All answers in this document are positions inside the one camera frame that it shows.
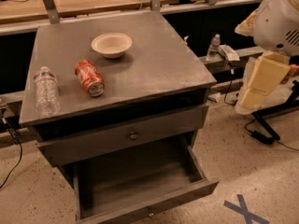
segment plastic water bottle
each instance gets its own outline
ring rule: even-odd
[[[57,78],[51,70],[43,66],[34,77],[36,111],[40,118],[50,118],[60,110]]]
[[[220,44],[221,44],[221,36],[219,34],[216,34],[211,40],[211,44],[208,47],[208,51],[206,55],[207,61],[211,62],[214,60]]]

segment tape cross on floor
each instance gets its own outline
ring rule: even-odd
[[[244,197],[243,195],[241,194],[237,194],[237,199],[239,200],[240,202],[240,206],[237,206],[233,203],[229,203],[227,201],[224,201],[224,206],[234,210],[235,212],[241,214],[244,216],[244,219],[246,221],[246,224],[252,224],[252,220],[256,221],[257,223],[260,223],[260,224],[269,224],[270,222],[249,212],[247,206],[246,206],[246,203],[245,203],[245,200],[244,200]]]

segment speckled concrete floor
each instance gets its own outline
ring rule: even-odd
[[[235,92],[230,92],[227,101],[234,100]],[[205,126],[193,151],[207,178],[218,178],[219,185],[205,198],[135,224],[251,223],[248,217],[246,220],[224,206],[225,201],[240,206],[237,194],[243,195],[250,217],[256,215],[273,224],[298,224],[299,152],[252,139],[244,128],[251,120],[252,116],[239,115],[233,106],[223,102],[223,95],[218,103],[210,102]],[[281,142],[294,148],[299,148],[298,121],[299,111],[268,120],[280,134]],[[249,129],[263,132],[257,122]],[[75,223],[73,190],[39,153],[36,142],[25,138],[26,135],[21,163],[0,190],[0,223]],[[10,137],[5,134],[0,140],[2,182],[18,161],[20,150],[10,145]]]

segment bowl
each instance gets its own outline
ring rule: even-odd
[[[131,46],[131,37],[120,33],[99,35],[92,42],[92,48],[109,59],[119,58]]]

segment red soda can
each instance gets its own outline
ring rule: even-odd
[[[104,92],[104,80],[95,66],[88,60],[78,61],[75,74],[85,92],[91,96],[99,96]]]

